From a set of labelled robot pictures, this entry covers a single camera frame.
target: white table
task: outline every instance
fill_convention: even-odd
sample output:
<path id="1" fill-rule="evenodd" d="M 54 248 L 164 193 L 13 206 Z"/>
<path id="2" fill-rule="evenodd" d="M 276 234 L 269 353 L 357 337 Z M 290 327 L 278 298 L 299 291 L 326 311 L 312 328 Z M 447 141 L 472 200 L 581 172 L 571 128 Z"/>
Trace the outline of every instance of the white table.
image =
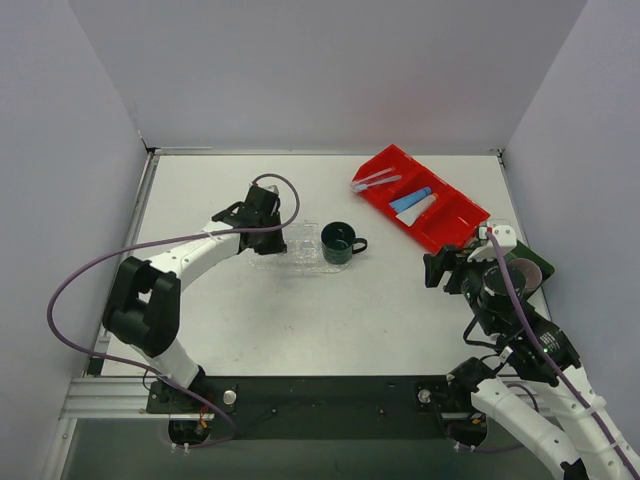
<path id="1" fill-rule="evenodd" d="M 354 155 L 163 156 L 139 241 L 195 233 L 264 172 L 291 180 L 302 208 L 296 222 L 334 220 L 369 240 L 337 274 L 256 270 L 243 255 L 203 275 L 182 295 L 178 337 L 208 375 L 431 375 L 449 372 L 486 349 L 464 344 L 472 318 L 460 296 L 424 286 L 424 249 L 348 183 L 370 157 Z M 442 179 L 520 228 L 502 171 L 492 156 L 418 156 Z M 293 196 L 280 186 L 282 218 Z M 146 258 L 159 250 L 145 250 Z M 548 318 L 541 295 L 533 304 Z M 474 336 L 481 336 L 478 328 Z M 140 360 L 112 337 L 108 353 Z M 103 375 L 141 375 L 106 362 Z"/>

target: purple cable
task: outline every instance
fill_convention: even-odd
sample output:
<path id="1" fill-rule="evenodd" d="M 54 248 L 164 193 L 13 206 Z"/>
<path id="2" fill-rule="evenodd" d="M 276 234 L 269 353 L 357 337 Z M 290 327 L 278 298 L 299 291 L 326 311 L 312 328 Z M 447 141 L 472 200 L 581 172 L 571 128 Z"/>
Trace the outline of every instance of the purple cable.
<path id="1" fill-rule="evenodd" d="M 295 189 L 295 187 L 293 186 L 293 184 L 289 180 L 287 180 L 283 176 L 278 175 L 276 173 L 264 173 L 262 175 L 259 175 L 258 177 L 256 177 L 253 180 L 252 183 L 253 184 L 257 184 L 258 181 L 262 180 L 263 178 L 276 178 L 276 179 L 284 182 L 291 189 L 291 192 L 293 193 L 293 196 L 295 197 L 296 207 L 295 207 L 295 210 L 293 212 L 293 215 L 291 215 L 291 218 L 289 218 L 289 220 L 284 222 L 282 225 L 277 225 L 277 226 L 274 226 L 274 227 L 260 227 L 260 228 L 231 228 L 231 229 L 228 229 L 228 230 L 219 230 L 219 231 L 216 231 L 216 232 L 203 232 L 203 233 L 196 233 L 196 234 L 193 234 L 193 235 L 185 235 L 185 236 L 182 236 L 182 237 L 168 238 L 168 239 L 165 239 L 165 240 L 155 240 L 155 241 L 152 241 L 152 242 L 138 243 L 136 245 L 129 245 L 127 247 L 119 248 L 118 250 L 115 250 L 115 251 L 113 251 L 111 253 L 106 253 L 106 254 L 98 257 L 98 258 L 95 258 L 94 260 L 91 260 L 89 263 L 83 265 L 82 267 L 78 268 L 75 272 L 73 272 L 71 275 L 69 275 L 58 286 L 58 288 L 56 288 L 56 290 L 53 292 L 53 295 L 51 295 L 51 299 L 49 300 L 49 304 L 47 305 L 47 325 L 49 326 L 49 329 L 51 330 L 53 335 L 58 340 L 60 340 L 62 343 L 64 343 L 67 347 L 72 348 L 74 350 L 77 350 L 78 352 L 85 353 L 85 354 L 87 354 L 89 356 L 92 356 L 92 357 L 102 358 L 104 360 L 112 360 L 114 362 L 125 363 L 127 365 L 132 365 L 134 367 L 142 368 L 144 370 L 147 370 L 148 372 L 154 373 L 154 374 L 156 374 L 158 376 L 158 378 L 160 378 L 167 385 L 175 388 L 176 390 L 178 390 L 178 391 L 180 391 L 180 392 L 182 392 L 182 393 L 184 393 L 186 395 L 189 395 L 191 398 L 194 398 L 198 402 L 200 402 L 200 403 L 206 405 L 207 407 L 209 407 L 216 415 L 219 415 L 220 417 L 222 417 L 229 424 L 229 426 L 233 430 L 232 435 L 230 435 L 228 437 L 212 440 L 210 442 L 205 442 L 205 443 L 202 443 L 200 445 L 194 445 L 194 446 L 190 447 L 192 449 L 193 448 L 210 447 L 212 445 L 216 445 L 218 443 L 226 442 L 226 441 L 229 441 L 229 440 L 233 439 L 233 437 L 234 437 L 234 435 L 236 433 L 236 425 L 235 425 L 235 423 L 233 423 L 233 420 L 231 420 L 231 418 L 226 413 L 224 413 L 222 410 L 220 410 L 220 408 L 218 408 L 212 402 L 210 402 L 209 400 L 205 399 L 204 397 L 201 397 L 197 393 L 192 392 L 191 390 L 189 390 L 189 389 L 177 384 L 173 380 L 171 380 L 169 378 L 166 378 L 164 376 L 164 374 L 162 372 L 160 372 L 159 370 L 157 370 L 157 369 L 155 369 L 155 368 L 153 368 L 153 367 L 151 367 L 149 365 L 146 365 L 144 363 L 136 362 L 135 360 L 129 360 L 128 358 L 122 358 L 122 357 L 117 357 L 117 356 L 114 356 L 114 355 L 109 355 L 109 354 L 106 354 L 106 353 L 96 352 L 95 350 L 83 347 L 82 345 L 78 345 L 77 343 L 69 340 L 67 337 L 65 337 L 62 334 L 62 332 L 60 332 L 60 330 L 56 326 L 55 320 L 53 318 L 53 308 L 55 307 L 55 304 L 58 301 L 58 298 L 60 297 L 60 294 L 62 294 L 62 292 L 76 278 L 78 278 L 80 275 L 82 275 L 84 272 L 86 272 L 90 268 L 95 267 L 99 263 L 104 262 L 105 260 L 108 260 L 108 259 L 113 258 L 115 256 L 121 255 L 123 253 L 127 253 L 127 252 L 130 252 L 132 250 L 138 250 L 138 249 L 142 249 L 142 248 L 158 247 L 158 246 L 161 246 L 161 245 L 168 245 L 168 244 L 171 244 L 171 243 L 179 243 L 179 242 L 186 242 L 186 241 L 190 241 L 190 240 L 198 240 L 198 239 L 207 238 L 207 237 L 213 236 L 213 235 L 227 235 L 227 234 L 231 234 L 231 233 L 269 233 L 269 232 L 275 232 L 277 230 L 282 230 L 284 227 L 286 227 L 286 226 L 290 225 L 291 223 L 293 223 L 295 218 L 298 216 L 298 213 L 300 212 L 300 196 L 298 195 L 298 191 Z"/>
<path id="2" fill-rule="evenodd" d="M 533 392 L 531 392 L 531 390 L 529 390 L 527 387 L 525 387 L 524 385 L 520 385 L 519 383 L 508 383 L 506 384 L 506 386 L 508 388 L 519 388 L 521 390 L 524 390 L 524 393 L 526 393 L 529 398 L 531 399 L 531 402 L 533 403 L 533 409 L 536 412 L 540 412 L 540 408 L 538 407 L 538 402 L 536 401 L 536 397 L 533 395 Z M 451 427 L 454 424 L 450 423 L 449 426 L 447 427 L 447 436 L 453 440 L 454 442 L 456 442 L 456 445 L 459 448 L 462 448 L 463 450 L 469 450 L 473 453 L 483 453 L 483 454 L 493 454 L 493 453 L 508 453 L 508 452 L 513 452 L 514 450 L 519 450 L 521 448 L 524 447 L 524 445 L 522 444 L 518 444 L 518 445 L 508 445 L 506 447 L 490 447 L 490 448 L 485 448 L 485 447 L 472 447 L 470 445 L 465 445 L 463 443 L 458 442 L 455 438 L 452 437 L 451 435 Z"/>
<path id="3" fill-rule="evenodd" d="M 520 323 L 522 324 L 522 328 L 524 329 L 524 331 L 525 331 L 525 333 L 527 335 L 527 338 L 533 344 L 533 346 L 536 349 L 536 351 L 538 352 L 538 354 L 544 359 L 545 362 L 547 362 L 547 364 L 551 367 L 551 369 L 558 376 L 558 378 L 560 378 L 560 380 L 562 380 L 562 383 L 564 383 L 567 386 L 567 388 L 569 389 L 571 394 L 574 397 L 576 397 L 578 402 L 580 402 L 580 404 L 585 409 L 587 409 L 587 410 L 590 409 L 591 405 L 589 404 L 589 402 L 582 396 L 580 391 L 571 383 L 571 380 L 569 380 L 567 378 L 567 376 L 560 369 L 560 367 L 558 367 L 556 362 L 553 361 L 553 358 L 551 358 L 549 355 L 547 355 L 547 353 L 544 351 L 544 348 L 542 347 L 542 345 L 540 345 L 540 342 L 538 341 L 535 333 L 533 332 L 533 329 L 531 328 L 531 325 L 529 325 L 529 321 L 527 320 L 527 316 L 525 315 L 524 310 L 522 309 L 522 305 L 520 305 L 520 300 L 518 299 L 518 295 L 516 294 L 516 290 L 513 287 L 513 282 L 511 281 L 511 277 L 509 276 L 509 270 L 507 269 L 507 262 L 505 262 L 505 260 L 504 260 L 504 252 L 502 250 L 502 247 L 500 246 L 500 243 L 498 242 L 498 239 L 493 235 L 493 233 L 487 232 L 487 238 L 489 238 L 489 240 L 491 240 L 491 243 L 493 244 L 493 248 L 496 251 L 496 257 L 497 257 L 497 260 L 498 260 L 498 265 L 500 266 L 500 272 L 502 272 L 502 277 L 503 277 L 504 283 L 505 283 L 505 285 L 507 287 L 507 291 L 509 292 L 509 297 L 511 298 L 511 303 L 513 303 L 513 307 L 516 310 L 516 314 L 518 315 L 518 319 L 520 320 Z M 602 430 L 602 433 L 607 438 L 609 443 L 611 445 L 614 445 L 616 443 L 616 439 L 613 437 L 613 434 L 611 433 L 611 430 L 609 430 L 609 427 L 607 427 L 607 425 L 604 423 L 604 420 L 602 420 L 602 417 L 600 416 L 600 414 L 598 412 L 593 412 L 591 414 L 591 416 L 596 421 L 596 423 L 600 427 L 600 430 Z M 620 448 L 619 445 L 615 445 L 613 447 L 613 449 L 618 454 L 618 457 L 620 457 L 620 460 L 622 460 L 623 465 L 629 470 L 629 472 L 631 473 L 631 476 L 635 480 L 640 480 L 640 474 L 638 474 L 636 469 L 633 467 L 633 465 L 631 464 L 631 462 L 629 461 L 627 456 L 622 451 L 622 448 Z"/>

